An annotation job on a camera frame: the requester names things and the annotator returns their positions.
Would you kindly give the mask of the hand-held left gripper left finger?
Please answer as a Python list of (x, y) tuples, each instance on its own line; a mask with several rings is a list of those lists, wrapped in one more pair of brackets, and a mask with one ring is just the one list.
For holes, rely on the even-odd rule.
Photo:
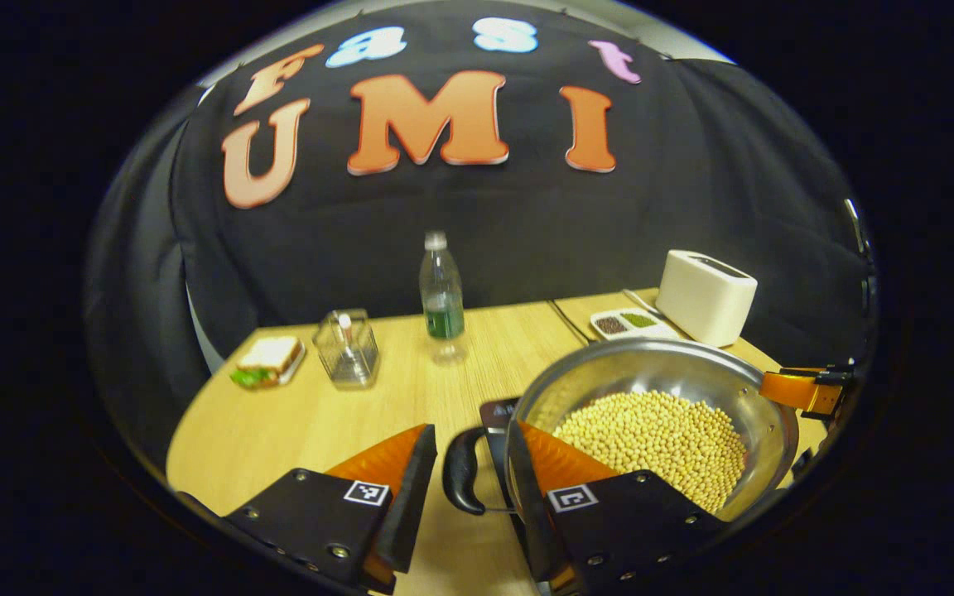
[(437, 455), (436, 427), (419, 424), (325, 472), (288, 470), (224, 520), (300, 569), (390, 594), (412, 565)]

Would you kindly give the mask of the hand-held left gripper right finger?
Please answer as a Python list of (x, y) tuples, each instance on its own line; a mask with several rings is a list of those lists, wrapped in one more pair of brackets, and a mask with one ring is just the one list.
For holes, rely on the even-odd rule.
[(506, 453), (530, 569), (556, 594), (669, 593), (730, 531), (654, 472), (617, 473), (532, 424), (508, 423)]

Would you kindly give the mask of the black induction cooktop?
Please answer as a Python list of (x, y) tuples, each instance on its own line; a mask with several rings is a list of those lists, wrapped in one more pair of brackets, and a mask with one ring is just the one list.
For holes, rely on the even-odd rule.
[(479, 408), (481, 425), (490, 434), (506, 434), (508, 420), (518, 406), (520, 397), (492, 400), (482, 403)]

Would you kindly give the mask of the pile of soybeans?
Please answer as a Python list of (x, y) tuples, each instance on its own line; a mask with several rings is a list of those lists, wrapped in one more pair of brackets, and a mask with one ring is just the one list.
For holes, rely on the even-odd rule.
[(725, 411), (659, 390), (597, 397), (552, 433), (614, 471), (654, 472), (711, 513), (734, 492), (747, 457)]

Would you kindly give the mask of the steel pot with black handles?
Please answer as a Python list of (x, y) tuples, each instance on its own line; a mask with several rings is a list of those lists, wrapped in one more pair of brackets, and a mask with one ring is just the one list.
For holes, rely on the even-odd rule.
[(771, 501), (797, 453), (797, 416), (760, 393), (752, 363), (720, 348), (675, 339), (621, 339), (573, 352), (537, 377), (511, 421), (553, 431), (565, 416), (597, 397), (659, 390), (725, 411), (747, 449), (742, 478), (719, 512), (728, 523), (753, 516)]

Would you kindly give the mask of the white toaster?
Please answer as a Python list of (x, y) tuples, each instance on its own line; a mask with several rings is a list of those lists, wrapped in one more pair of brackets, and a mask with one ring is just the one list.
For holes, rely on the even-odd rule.
[(667, 252), (655, 309), (696, 342), (737, 343), (754, 304), (753, 276), (707, 254)]

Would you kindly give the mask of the white divided dish of beans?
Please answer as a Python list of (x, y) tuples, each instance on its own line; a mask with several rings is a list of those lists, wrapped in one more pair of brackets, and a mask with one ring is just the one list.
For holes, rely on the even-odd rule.
[(590, 324), (604, 340), (629, 339), (629, 337), (655, 337), (655, 339), (684, 339), (672, 325), (651, 312), (639, 308), (602, 310), (591, 314)]

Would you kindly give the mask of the clear plastic water bottle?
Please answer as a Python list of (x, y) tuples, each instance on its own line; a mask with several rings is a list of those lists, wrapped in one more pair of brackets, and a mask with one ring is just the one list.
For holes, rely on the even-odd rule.
[(426, 332), (432, 359), (446, 365), (465, 356), (461, 346), (465, 334), (461, 275), (443, 231), (428, 231), (423, 246), (419, 291)]

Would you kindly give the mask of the black backdrop cloth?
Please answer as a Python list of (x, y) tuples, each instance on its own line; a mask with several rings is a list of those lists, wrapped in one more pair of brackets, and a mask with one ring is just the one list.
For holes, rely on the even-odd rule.
[(667, 252), (759, 286), (742, 337), (859, 359), (846, 174), (739, 65), (504, 0), (319, 27), (181, 92), (108, 188), (84, 272), (96, 386), (166, 467), (186, 408), (255, 329), (412, 315), (446, 234), (467, 310), (654, 286)]

